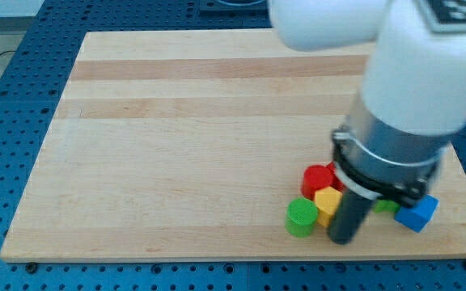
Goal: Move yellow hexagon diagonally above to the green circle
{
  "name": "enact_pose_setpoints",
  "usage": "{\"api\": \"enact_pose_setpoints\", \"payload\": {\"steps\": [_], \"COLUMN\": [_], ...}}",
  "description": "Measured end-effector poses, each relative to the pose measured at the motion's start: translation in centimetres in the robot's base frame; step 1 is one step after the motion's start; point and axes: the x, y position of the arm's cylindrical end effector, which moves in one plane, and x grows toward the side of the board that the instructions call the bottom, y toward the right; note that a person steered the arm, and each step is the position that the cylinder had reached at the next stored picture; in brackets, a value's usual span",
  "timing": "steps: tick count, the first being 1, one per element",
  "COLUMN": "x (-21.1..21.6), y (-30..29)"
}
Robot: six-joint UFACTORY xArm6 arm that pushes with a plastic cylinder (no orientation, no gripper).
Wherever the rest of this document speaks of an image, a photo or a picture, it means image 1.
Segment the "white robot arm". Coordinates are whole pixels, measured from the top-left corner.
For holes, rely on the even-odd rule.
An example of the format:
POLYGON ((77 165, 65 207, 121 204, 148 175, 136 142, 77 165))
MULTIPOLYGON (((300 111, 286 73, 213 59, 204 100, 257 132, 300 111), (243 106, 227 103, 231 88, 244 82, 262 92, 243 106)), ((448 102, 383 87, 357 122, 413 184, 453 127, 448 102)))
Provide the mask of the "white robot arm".
POLYGON ((279 1, 281 41, 298 51, 375 42, 362 85, 332 131, 344 184, 328 236, 352 241, 377 200, 417 206, 466 126, 466 1, 279 1))

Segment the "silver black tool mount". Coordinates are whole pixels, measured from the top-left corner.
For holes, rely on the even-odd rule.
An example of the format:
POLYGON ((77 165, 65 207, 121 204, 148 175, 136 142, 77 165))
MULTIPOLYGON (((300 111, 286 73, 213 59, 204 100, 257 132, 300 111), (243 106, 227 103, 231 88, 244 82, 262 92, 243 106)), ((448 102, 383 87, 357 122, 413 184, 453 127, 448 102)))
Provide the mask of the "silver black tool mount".
POLYGON ((432 188, 450 137, 407 133, 384 123, 355 98, 331 133, 340 181, 369 200, 415 207, 432 188))

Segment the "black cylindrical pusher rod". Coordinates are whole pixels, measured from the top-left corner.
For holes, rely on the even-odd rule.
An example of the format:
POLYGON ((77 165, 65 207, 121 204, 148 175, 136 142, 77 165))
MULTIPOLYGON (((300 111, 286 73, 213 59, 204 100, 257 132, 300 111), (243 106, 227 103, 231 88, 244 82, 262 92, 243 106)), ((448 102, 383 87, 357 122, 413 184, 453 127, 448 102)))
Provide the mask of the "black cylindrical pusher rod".
POLYGON ((350 243, 374 203, 375 200, 367 199, 348 188, 344 190, 340 204, 327 229, 329 238, 340 245, 350 243))

